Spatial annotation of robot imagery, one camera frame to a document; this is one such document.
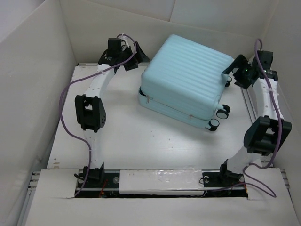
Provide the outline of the light blue hard-shell suitcase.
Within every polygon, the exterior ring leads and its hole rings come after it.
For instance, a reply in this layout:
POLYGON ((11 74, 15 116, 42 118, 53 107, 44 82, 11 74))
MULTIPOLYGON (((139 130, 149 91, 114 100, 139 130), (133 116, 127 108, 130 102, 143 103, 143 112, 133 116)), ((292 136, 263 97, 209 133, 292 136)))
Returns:
POLYGON ((216 131, 217 113, 227 119, 230 107, 221 105, 231 82, 224 73, 234 59, 189 39, 170 35, 141 75, 140 105, 200 129, 216 131))

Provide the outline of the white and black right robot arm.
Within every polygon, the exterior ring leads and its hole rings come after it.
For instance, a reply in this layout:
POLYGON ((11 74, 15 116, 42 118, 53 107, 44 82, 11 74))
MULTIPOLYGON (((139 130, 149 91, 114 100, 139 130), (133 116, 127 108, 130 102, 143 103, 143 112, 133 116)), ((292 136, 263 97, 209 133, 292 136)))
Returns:
POLYGON ((166 41, 141 75, 141 106, 191 126, 216 131, 230 107, 220 103, 232 80, 244 89, 258 89, 261 115, 245 132, 242 148, 214 175, 203 175, 204 186, 241 186, 246 169, 261 156, 275 156, 292 129, 277 104, 277 73, 270 69, 272 52, 256 48, 252 63, 243 56, 188 41, 166 41))

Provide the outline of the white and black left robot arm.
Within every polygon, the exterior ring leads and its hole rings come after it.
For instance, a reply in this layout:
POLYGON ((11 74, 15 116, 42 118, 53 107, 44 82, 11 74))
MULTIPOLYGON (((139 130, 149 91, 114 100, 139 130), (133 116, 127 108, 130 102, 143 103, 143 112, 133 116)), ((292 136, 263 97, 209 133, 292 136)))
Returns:
POLYGON ((101 128, 106 123, 102 97, 121 65, 126 71, 138 67, 139 61, 136 59, 138 42, 134 41, 133 44, 134 49, 131 49, 125 36, 109 38, 107 49, 100 56, 97 64, 97 75, 84 94, 75 97, 77 122, 91 147, 89 166, 83 168, 78 178, 86 179, 86 184, 90 187, 102 186, 105 182, 104 163, 100 155, 101 128))

